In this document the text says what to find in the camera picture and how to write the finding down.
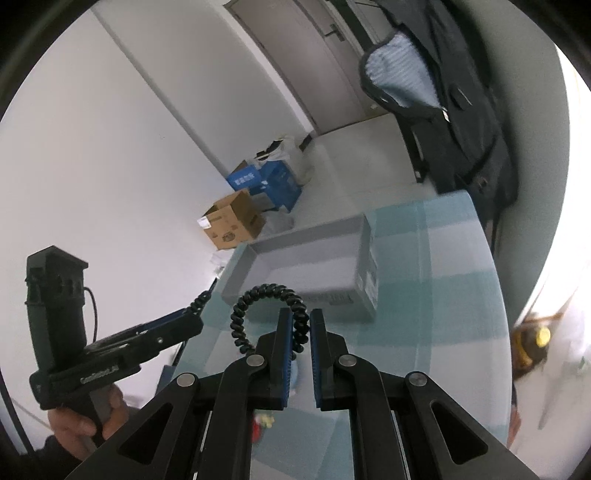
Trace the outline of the person's left hand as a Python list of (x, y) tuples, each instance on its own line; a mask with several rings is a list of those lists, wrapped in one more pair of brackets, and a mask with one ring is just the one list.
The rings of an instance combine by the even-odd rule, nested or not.
[[(108, 391), (110, 416), (102, 425), (102, 437), (108, 440), (129, 419), (130, 410), (123, 394), (115, 384)], [(67, 408), (60, 407), (48, 411), (48, 422), (57, 442), (74, 458), (83, 461), (91, 454), (85, 445), (86, 438), (97, 432), (91, 419)]]

